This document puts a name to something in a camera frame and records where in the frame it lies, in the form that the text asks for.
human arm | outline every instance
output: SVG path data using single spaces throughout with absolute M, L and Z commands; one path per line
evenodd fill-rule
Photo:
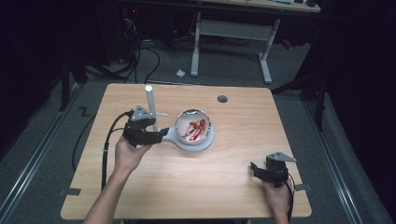
M 143 155 L 151 145 L 133 147 L 121 137 L 116 144 L 116 163 L 114 171 L 108 179 L 104 189 L 93 204 L 84 223 L 112 223 L 122 190 L 129 175 L 139 165 Z
M 275 224 L 289 224 L 288 209 L 290 202 L 290 193 L 288 187 L 282 184 L 281 187 L 275 188 L 274 184 L 262 181 L 265 190 L 265 197 L 271 213 L 273 214 Z

white bowl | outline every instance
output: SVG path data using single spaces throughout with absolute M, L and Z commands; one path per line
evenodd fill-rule
M 205 121 L 205 128 L 201 130 L 199 134 L 196 135 L 196 132 L 199 129 L 192 131 L 190 134 L 187 134 L 187 130 L 191 126 L 191 122 L 195 122 L 198 126 L 200 126 L 201 120 Z M 198 145 L 203 143 L 209 132 L 210 132 L 210 119 L 209 116 L 198 109 L 190 109 L 181 113 L 175 122 L 175 130 L 177 133 L 177 139 L 182 143 L 187 145 Z

human hand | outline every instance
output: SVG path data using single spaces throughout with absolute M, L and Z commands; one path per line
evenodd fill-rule
M 116 144 L 116 164 L 113 174 L 119 174 L 128 177 L 136 169 L 143 155 L 149 151 L 152 145 L 142 147 L 133 147 L 123 136 L 120 137 Z
M 264 187 L 266 201 L 271 209 L 275 223 L 289 223 L 288 209 L 290 193 L 288 187 L 285 184 L 282 184 L 281 187 L 275 188 L 274 184 L 266 181 L 262 181 L 262 186 Z

person's left hand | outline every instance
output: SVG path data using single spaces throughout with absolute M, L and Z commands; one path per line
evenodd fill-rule
M 133 147 L 123 136 L 116 144 L 116 164 L 114 167 L 115 174 L 129 176 L 136 169 L 142 160 L 143 155 L 149 151 L 152 145 L 142 147 Z

person's left forearm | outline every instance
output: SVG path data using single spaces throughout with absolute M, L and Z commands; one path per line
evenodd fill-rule
M 120 173 L 113 173 L 110 176 L 105 188 L 86 216 L 84 223 L 112 223 L 117 203 L 128 176 Z

